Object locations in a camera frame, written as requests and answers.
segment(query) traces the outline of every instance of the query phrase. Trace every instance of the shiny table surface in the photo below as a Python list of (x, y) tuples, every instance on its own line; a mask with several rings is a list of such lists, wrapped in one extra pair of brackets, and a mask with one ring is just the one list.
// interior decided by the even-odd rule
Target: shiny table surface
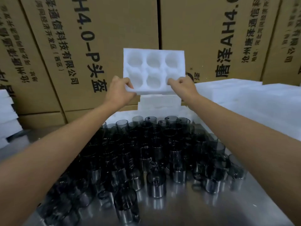
[[(14, 139), (0, 149), (0, 161), (57, 128), (33, 130)], [(189, 174), (185, 184), (168, 180), (164, 198), (148, 197), (145, 186), (137, 192), (137, 199), (141, 217), (139, 225), (293, 225), (250, 173), (239, 191), (231, 191), (226, 183), (223, 192), (210, 195), (200, 189)], [(78, 226), (119, 225), (114, 206), (102, 204), (97, 198), (87, 208), (80, 209), (79, 214), (81, 221)], [(36, 212), (24, 223), (24, 226), (38, 225), (44, 224)]]

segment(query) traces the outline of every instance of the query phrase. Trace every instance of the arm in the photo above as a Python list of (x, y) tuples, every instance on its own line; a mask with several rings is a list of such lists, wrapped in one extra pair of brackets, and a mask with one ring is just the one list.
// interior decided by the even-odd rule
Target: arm
[(103, 105), (0, 164), (1, 225), (21, 225), (109, 116), (135, 96), (115, 76)]
[(168, 83), (291, 221), (300, 225), (301, 142), (202, 97), (189, 77)]

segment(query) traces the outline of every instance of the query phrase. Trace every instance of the cardboard box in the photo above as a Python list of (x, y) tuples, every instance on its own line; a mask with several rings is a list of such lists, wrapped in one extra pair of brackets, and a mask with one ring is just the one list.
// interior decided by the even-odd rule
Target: cardboard box
[[(129, 111), (129, 110), (137, 110), (138, 105), (127, 105), (125, 107), (123, 107), (121, 110), (119, 111)], [(91, 111), (92, 109), (85, 109), (85, 110), (77, 110), (77, 111), (68, 111), (65, 112), (66, 118), (67, 118), (67, 122), (70, 123), (74, 120), (76, 120), (77, 118), (80, 118), (81, 116), (85, 115), (87, 112)]]
[(0, 89), (18, 114), (61, 111), (18, 0), (0, 0)]
[(162, 49), (194, 82), (259, 80), (280, 0), (161, 0)]
[(301, 83), (301, 1), (282, 0), (263, 84)]
[(21, 2), (64, 111), (103, 101), (123, 48), (159, 48), (156, 0)]
[(66, 124), (62, 113), (22, 115), (18, 118), (23, 129), (39, 129)]

